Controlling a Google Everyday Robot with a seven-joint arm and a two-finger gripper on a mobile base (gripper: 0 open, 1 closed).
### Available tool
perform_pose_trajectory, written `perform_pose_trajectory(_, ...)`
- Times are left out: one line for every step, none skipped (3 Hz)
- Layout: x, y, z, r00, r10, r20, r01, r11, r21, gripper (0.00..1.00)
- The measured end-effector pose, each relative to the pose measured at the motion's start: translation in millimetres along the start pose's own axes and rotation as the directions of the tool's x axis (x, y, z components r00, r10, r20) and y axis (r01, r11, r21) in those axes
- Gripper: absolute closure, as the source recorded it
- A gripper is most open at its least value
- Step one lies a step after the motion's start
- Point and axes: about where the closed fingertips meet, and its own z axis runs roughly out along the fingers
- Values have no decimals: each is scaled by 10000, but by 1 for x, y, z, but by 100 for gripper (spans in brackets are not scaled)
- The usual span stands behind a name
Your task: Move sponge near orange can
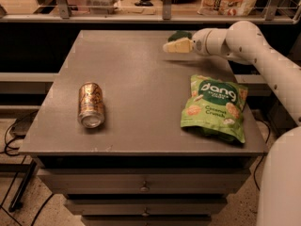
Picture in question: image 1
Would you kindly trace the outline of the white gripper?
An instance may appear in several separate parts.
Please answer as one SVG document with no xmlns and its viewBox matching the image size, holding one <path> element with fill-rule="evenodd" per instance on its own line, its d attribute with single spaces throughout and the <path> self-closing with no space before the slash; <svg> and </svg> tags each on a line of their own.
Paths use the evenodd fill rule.
<svg viewBox="0 0 301 226">
<path fill-rule="evenodd" d="M 180 38 L 178 40 L 168 42 L 163 46 L 163 50 L 166 53 L 186 54 L 190 53 L 194 48 L 194 51 L 197 54 L 207 57 L 210 55 L 207 46 L 207 39 L 211 32 L 211 28 L 200 29 L 193 35 L 192 40 L 188 38 Z"/>
</svg>

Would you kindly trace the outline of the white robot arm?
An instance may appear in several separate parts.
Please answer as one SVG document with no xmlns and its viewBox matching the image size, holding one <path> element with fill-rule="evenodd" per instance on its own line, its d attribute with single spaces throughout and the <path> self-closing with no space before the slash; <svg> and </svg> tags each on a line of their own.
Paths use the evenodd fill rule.
<svg viewBox="0 0 301 226">
<path fill-rule="evenodd" d="M 266 156 L 256 226 L 301 226 L 301 68 L 269 45 L 249 21 L 228 29 L 201 29 L 190 39 L 166 43 L 163 50 L 194 51 L 255 66 L 296 123 L 275 141 Z"/>
</svg>

